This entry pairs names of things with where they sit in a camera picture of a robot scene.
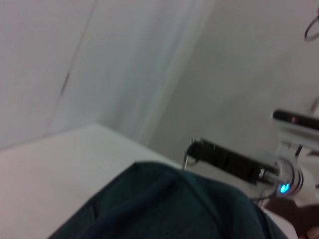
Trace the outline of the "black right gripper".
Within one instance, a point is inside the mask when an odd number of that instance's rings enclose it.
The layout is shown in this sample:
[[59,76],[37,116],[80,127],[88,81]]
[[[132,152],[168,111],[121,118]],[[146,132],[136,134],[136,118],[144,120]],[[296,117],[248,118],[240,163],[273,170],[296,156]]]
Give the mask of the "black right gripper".
[[247,156],[238,154],[214,144],[206,139],[193,139],[186,150],[187,160],[194,160],[192,165],[202,161],[223,170],[250,184],[271,184],[266,173],[277,176],[277,168]]

